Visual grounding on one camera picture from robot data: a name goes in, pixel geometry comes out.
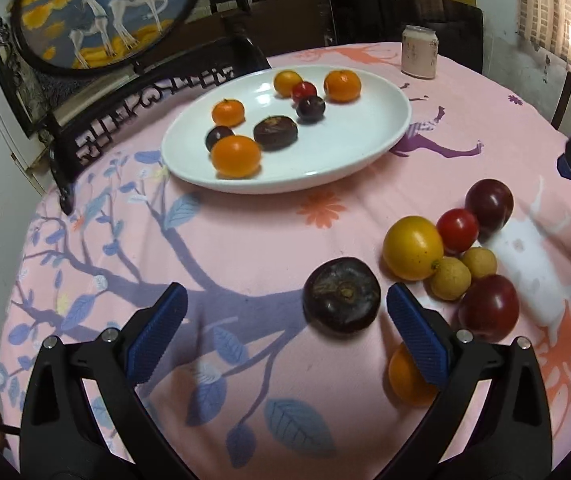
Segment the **dark red plum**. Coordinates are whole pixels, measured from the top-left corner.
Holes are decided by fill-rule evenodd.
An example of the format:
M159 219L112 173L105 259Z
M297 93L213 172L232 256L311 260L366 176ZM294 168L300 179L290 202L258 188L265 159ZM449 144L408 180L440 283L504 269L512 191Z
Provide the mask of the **dark red plum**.
M503 182L483 179L475 182L468 190L464 208L476 218L479 232L491 236L500 231L511 218L514 198Z
M498 342L517 325L520 299L517 290L500 274L477 280L460 301L460 326L475 336Z

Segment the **orange tangerine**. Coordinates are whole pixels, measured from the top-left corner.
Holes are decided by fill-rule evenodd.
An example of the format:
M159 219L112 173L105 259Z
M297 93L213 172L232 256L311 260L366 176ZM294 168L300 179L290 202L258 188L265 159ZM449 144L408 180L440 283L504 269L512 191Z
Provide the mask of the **orange tangerine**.
M405 344L394 351L387 374L393 393L404 404L426 408L437 396L438 389L423 378Z

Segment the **tan longan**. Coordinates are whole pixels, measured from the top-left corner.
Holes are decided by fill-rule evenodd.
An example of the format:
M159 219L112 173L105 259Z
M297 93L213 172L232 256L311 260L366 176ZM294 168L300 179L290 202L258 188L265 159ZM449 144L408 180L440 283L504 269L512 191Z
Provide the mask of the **tan longan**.
M444 257L438 262L436 272L430 278L432 294L444 301L457 301L472 284L472 274L459 259Z
M494 275L498 270L498 261L495 254L484 247L471 247L464 252L460 260L469 269L473 281L486 278L488 275Z

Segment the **yellow passion fruit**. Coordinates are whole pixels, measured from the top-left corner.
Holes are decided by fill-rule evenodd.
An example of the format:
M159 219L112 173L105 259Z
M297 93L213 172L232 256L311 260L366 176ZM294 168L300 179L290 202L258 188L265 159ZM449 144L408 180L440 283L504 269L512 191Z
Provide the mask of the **yellow passion fruit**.
M395 222L385 235L382 249L389 271L408 282L429 278L444 254L436 226L420 216L408 216Z

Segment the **dark mangosteen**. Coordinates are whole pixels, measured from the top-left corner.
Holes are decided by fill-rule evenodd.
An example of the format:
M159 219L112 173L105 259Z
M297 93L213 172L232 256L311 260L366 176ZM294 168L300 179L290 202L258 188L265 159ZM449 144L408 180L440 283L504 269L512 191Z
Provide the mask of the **dark mangosteen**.
M318 266L303 287L303 310L336 334L351 335L378 316L381 286L369 266L355 257L336 258Z
M264 151L287 148L299 138L299 128L293 119L283 115L264 118L254 127L254 140Z

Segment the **large orange front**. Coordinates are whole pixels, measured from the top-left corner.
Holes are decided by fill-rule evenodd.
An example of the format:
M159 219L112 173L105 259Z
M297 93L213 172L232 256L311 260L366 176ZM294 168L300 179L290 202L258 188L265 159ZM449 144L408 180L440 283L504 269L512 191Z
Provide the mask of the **large orange front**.
M352 70L332 70L323 81L325 96L336 103L348 103L357 100L361 88L363 88L361 80Z

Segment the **large orange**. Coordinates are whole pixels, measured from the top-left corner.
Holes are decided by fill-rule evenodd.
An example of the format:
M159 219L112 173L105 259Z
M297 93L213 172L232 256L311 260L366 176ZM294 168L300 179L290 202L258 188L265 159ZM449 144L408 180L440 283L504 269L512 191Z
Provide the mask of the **large orange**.
M361 80L352 70L332 70L323 81L325 96L336 103L348 103L357 100L361 88L363 88Z
M210 153L212 166L226 178L252 177L260 168L261 148L247 136L226 136Z

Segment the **dark cherry plum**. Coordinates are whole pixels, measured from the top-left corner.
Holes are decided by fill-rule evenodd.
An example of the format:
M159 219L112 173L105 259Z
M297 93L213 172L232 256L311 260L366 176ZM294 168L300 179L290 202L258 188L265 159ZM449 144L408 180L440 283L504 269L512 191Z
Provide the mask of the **dark cherry plum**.
M325 117L325 100L320 96L305 96L297 103L296 114L305 124L319 122Z
M228 136L233 136L234 132L231 128L226 126L215 126L210 129L205 138L205 145L208 152L211 152L214 146L224 138Z

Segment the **pink patterned tablecloth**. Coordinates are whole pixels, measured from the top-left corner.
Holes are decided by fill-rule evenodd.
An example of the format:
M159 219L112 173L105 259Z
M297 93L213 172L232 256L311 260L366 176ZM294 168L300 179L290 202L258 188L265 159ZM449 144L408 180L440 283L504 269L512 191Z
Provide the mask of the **pink patterned tablecloth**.
M115 146L77 180L75 209L51 192L32 218L1 337L5 420L22 418L47 336L90 340L122 326L168 284L189 312L144 405L204 479L369 479L421 419L389 389L399 338L386 315L355 339L309 327L307 276L340 256L382 285L387 229L436 220L478 180L509 186L517 204L491 241L519 292L517 333L532 341L550 402L553 456L571 449L571 181L555 163L565 139L531 104L459 64L407 78L396 44L312 50L276 66L369 70L413 107L409 136L367 169L295 194L233 196L174 180L160 158L168 126L195 98L183 90L140 110Z

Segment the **beige beverage can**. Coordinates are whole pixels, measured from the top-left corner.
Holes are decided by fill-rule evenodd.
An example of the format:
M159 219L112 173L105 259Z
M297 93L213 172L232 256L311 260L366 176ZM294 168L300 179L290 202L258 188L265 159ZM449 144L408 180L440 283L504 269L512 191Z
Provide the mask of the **beige beverage can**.
M420 79L434 79L437 72L438 38L433 29L407 25L401 40L401 71Z

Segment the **black board behind table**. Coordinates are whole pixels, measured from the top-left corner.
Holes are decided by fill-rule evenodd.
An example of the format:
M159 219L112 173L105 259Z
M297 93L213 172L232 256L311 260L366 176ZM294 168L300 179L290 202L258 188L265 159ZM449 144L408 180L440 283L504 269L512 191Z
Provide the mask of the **black board behind table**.
M483 70L483 12L455 0L329 0L338 44L399 42L408 25L436 32L438 53Z

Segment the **small red cherry tomato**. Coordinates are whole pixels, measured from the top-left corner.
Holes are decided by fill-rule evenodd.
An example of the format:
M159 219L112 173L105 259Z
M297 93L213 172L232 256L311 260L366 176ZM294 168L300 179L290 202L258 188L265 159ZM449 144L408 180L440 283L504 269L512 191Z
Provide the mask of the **small red cherry tomato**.
M291 98L295 103L308 98L308 96L317 96L317 94L318 92L315 85L307 80L299 81L297 84L294 84L291 89Z

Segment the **white oval plate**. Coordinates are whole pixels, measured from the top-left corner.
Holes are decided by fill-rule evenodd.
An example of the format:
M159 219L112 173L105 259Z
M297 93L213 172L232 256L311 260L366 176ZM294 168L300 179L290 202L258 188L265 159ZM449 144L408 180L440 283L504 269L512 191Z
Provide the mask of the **white oval plate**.
M379 75L359 70L360 93L339 103L325 92L302 101L279 96L276 73L240 77L187 105L160 148L169 172L225 193L306 190L366 168L410 124L409 99Z

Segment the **small yellow-orange fruit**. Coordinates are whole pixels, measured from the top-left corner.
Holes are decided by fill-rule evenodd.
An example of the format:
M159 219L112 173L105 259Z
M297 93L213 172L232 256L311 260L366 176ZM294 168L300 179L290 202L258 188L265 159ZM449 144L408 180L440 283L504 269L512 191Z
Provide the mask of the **small yellow-orange fruit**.
M303 78L294 70L281 70L273 78L273 88L283 99L290 99L292 90L301 82Z

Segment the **dark mangosteen on plate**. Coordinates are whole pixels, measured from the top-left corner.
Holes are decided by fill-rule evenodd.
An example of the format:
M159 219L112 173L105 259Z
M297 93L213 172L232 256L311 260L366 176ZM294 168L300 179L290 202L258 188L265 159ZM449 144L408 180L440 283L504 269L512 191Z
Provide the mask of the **dark mangosteen on plate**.
M254 140L264 151L287 148L299 138L299 128L293 119L283 115L264 118L254 127Z

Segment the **small orange mandarin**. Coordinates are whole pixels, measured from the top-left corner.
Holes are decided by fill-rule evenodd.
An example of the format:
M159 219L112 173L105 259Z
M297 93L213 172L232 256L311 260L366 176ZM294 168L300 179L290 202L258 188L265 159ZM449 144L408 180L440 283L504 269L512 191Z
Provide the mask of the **small orange mandarin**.
M242 102L224 99L212 109L212 121L216 126L233 128L245 120L245 107Z

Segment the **round deer painting screen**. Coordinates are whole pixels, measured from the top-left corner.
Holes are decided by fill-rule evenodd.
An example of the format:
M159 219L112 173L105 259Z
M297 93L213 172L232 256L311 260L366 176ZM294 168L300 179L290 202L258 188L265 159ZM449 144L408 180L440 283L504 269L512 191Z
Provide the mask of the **round deer painting screen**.
M65 214L80 174L139 110L268 63L243 35L177 44L198 0L11 0L0 18L0 87L46 148Z

